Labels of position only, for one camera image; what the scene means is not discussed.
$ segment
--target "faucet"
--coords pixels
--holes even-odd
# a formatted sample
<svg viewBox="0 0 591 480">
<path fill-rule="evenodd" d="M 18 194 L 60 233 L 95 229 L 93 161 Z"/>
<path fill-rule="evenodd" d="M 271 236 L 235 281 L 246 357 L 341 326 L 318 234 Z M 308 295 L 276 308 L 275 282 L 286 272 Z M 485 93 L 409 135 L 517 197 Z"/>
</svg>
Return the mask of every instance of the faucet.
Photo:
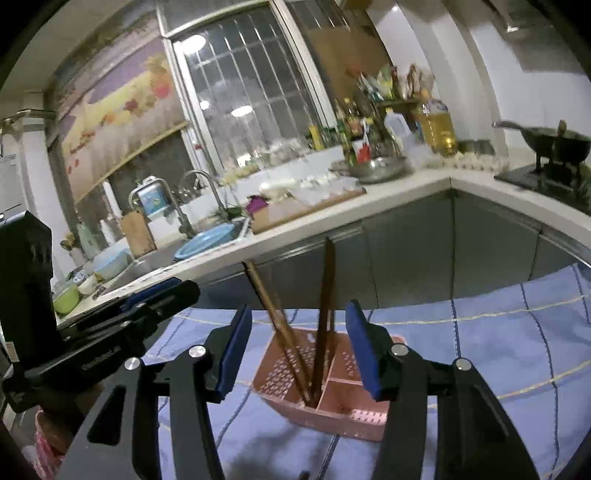
<svg viewBox="0 0 591 480">
<path fill-rule="evenodd" d="M 207 173 L 203 170 L 189 170 L 188 172 L 185 172 L 183 174 L 183 176 L 181 177 L 181 179 L 178 181 L 178 189 L 181 190 L 183 188 L 184 180 L 191 174 L 201 175 L 202 177 L 205 177 L 205 179 L 209 182 L 209 186 L 212 189 L 213 197 L 216 199 L 217 206 L 220 209 L 220 214 L 222 215 L 222 218 L 224 220 L 228 220 L 228 218 L 229 218 L 228 212 L 226 211 L 226 208 L 224 207 L 224 205 L 220 199 L 220 196 L 217 193 L 216 183 L 213 180 L 213 177 L 209 173 Z"/>
<path fill-rule="evenodd" d="M 177 211 L 178 221 L 181 222 L 181 226 L 178 227 L 178 231 L 181 232 L 183 235 L 187 235 L 187 238 L 193 238 L 196 235 L 195 230 L 193 229 L 191 222 L 189 222 L 188 217 L 183 213 L 183 211 L 181 210 L 181 207 L 178 205 L 176 199 L 174 198 L 173 192 L 170 191 L 170 187 L 168 186 L 168 183 L 166 183 L 166 181 L 164 181 L 163 179 L 159 179 L 156 177 L 148 177 L 148 178 L 149 178 L 149 180 L 147 182 L 145 182 L 142 185 L 140 185 L 139 187 L 136 187 L 133 190 L 131 190 L 131 192 L 129 194 L 129 198 L 128 198 L 129 206 L 132 209 L 135 209 L 135 206 L 133 203 L 134 197 L 139 196 L 139 193 L 141 191 L 145 190 L 146 188 L 150 187 L 150 185 L 154 185 L 155 183 L 158 183 L 163 187 L 164 193 L 168 197 L 168 201 L 172 204 L 173 208 Z"/>
</svg>

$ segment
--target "wooden chopstick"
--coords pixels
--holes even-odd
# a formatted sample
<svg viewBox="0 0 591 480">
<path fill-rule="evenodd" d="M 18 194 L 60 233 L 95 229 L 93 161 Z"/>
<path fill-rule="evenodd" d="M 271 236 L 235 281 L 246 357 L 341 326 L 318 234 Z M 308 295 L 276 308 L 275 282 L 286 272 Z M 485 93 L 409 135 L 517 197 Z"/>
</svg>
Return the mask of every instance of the wooden chopstick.
<svg viewBox="0 0 591 480">
<path fill-rule="evenodd" d="M 324 242 L 324 271 L 320 289 L 320 311 L 318 313 L 318 332 L 316 333 L 316 353 L 312 370 L 311 396 L 312 406 L 316 408 L 322 396 L 322 379 L 324 377 L 324 359 L 326 344 L 329 337 L 327 327 L 335 328 L 334 312 L 331 310 L 335 286 L 336 252 L 335 245 L 327 238 Z"/>
<path fill-rule="evenodd" d="M 256 291 L 256 294 L 258 295 L 262 305 L 265 307 L 265 310 L 269 313 L 269 318 L 271 319 L 271 323 L 273 324 L 273 328 L 277 334 L 277 340 L 281 349 L 283 350 L 285 360 L 287 361 L 287 366 L 290 369 L 291 375 L 294 377 L 295 386 L 303 398 L 304 403 L 308 406 L 312 402 L 308 370 L 300 351 L 297 349 L 296 337 L 294 336 L 290 325 L 287 323 L 285 313 L 283 310 L 281 310 L 280 313 L 273 305 L 271 297 L 268 294 L 267 289 L 265 288 L 265 285 L 262 282 L 252 260 L 243 262 L 243 265 L 248 279 Z M 290 356 L 287 353 L 288 349 L 290 349 L 294 354 L 294 359 L 296 362 L 295 365 L 292 363 Z"/>
</svg>

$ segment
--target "green bowl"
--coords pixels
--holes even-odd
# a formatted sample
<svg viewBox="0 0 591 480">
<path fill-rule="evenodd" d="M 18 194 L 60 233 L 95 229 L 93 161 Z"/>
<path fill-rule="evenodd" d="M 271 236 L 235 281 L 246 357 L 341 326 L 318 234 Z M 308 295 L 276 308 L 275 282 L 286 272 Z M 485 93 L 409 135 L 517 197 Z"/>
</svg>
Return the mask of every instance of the green bowl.
<svg viewBox="0 0 591 480">
<path fill-rule="evenodd" d="M 80 303 L 80 293 L 75 284 L 66 288 L 58 297 L 53 300 L 53 308 L 60 315 L 67 315 L 76 305 Z"/>
</svg>

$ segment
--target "wok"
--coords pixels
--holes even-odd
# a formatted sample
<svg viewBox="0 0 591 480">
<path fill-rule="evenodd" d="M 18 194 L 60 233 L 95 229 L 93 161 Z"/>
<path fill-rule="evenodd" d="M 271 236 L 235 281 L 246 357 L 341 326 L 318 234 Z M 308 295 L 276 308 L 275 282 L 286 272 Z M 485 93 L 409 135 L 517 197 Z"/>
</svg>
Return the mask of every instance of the wok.
<svg viewBox="0 0 591 480">
<path fill-rule="evenodd" d="M 572 130 L 566 130 L 556 141 L 557 131 L 549 127 L 524 127 L 510 120 L 499 120 L 492 124 L 495 128 L 520 130 L 521 135 L 530 148 L 540 157 L 560 160 L 577 165 L 581 163 L 591 150 L 591 138 Z"/>
</svg>

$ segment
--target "silver screw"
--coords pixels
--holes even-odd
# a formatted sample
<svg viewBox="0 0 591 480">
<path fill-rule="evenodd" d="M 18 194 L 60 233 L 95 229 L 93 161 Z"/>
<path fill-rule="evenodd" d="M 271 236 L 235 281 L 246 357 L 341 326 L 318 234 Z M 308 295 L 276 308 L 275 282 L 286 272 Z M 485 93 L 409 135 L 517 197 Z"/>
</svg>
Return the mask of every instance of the silver screw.
<svg viewBox="0 0 591 480">
<path fill-rule="evenodd" d="M 456 360 L 456 368 L 458 370 L 467 371 L 472 368 L 472 364 L 467 358 L 458 358 Z"/>
<path fill-rule="evenodd" d="M 408 347 L 403 343 L 395 343 L 392 345 L 390 351 L 394 356 L 404 356 L 408 354 Z"/>
<path fill-rule="evenodd" d="M 195 345 L 189 349 L 189 356 L 192 356 L 193 358 L 200 358 L 205 355 L 206 352 L 207 350 L 205 350 L 203 345 Z"/>
<path fill-rule="evenodd" d="M 128 358 L 125 361 L 124 365 L 127 370 L 135 370 L 136 368 L 139 367 L 140 363 L 141 362 L 140 362 L 139 358 L 133 356 L 131 358 Z"/>
</svg>

